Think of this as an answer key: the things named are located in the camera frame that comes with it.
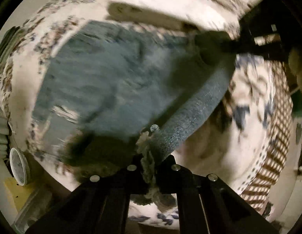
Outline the white round cup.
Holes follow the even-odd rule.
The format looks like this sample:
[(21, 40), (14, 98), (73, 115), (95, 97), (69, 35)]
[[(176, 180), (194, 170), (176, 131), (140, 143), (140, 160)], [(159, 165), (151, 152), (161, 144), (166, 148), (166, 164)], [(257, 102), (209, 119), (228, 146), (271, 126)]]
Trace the white round cup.
[(11, 148), (9, 153), (10, 167), (16, 182), (20, 186), (30, 183), (30, 167), (23, 151), (18, 148)]

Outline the floral bed blanket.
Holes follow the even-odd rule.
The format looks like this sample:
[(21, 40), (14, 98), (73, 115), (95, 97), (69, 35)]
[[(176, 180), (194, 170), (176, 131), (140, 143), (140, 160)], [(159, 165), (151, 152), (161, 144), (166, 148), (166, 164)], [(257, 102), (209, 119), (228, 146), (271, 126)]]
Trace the floral bed blanket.
[(158, 125), (140, 133), (136, 154), (122, 165), (103, 161), (72, 166), (55, 153), (34, 155), (27, 139), (37, 95), (51, 59), (91, 21), (171, 35), (224, 31), (234, 39), (247, 12), (243, 0), (50, 0), (22, 26), (11, 28), (0, 44), (0, 111), (4, 114), (0, 133), (9, 134), (15, 148), (30, 154), (70, 192), (95, 171), (112, 175), (140, 161), (148, 190), (131, 195), (128, 220), (179, 230), (177, 195), (160, 191), (155, 164), (172, 155), (176, 164), (195, 175), (215, 174), (240, 196), (268, 141), (276, 91), (272, 61), (253, 54), (236, 55), (229, 86), (213, 113), (164, 159), (151, 146)]

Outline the brown checkered bed sheet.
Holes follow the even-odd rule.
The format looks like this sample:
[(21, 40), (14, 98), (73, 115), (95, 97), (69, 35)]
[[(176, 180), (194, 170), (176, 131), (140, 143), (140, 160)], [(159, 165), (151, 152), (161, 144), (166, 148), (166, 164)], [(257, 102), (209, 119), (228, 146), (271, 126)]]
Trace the brown checkered bed sheet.
[(268, 127), (268, 141), (261, 147), (259, 159), (251, 167), (250, 180), (242, 188), (240, 197), (258, 213), (262, 213), (270, 189), (278, 181), (285, 167), (290, 146), (293, 102), (287, 83), (284, 65), (272, 61), (275, 96), (273, 113)]

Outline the blue denim ripped shorts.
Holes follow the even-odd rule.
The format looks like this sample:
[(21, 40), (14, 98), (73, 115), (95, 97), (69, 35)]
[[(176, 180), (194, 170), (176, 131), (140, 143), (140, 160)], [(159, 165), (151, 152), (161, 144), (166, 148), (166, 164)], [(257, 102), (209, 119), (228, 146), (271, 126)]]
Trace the blue denim ripped shorts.
[(28, 148), (72, 166), (122, 165), (140, 133), (158, 125), (166, 158), (213, 113), (234, 72), (224, 31), (177, 35), (91, 21), (51, 59), (32, 113)]

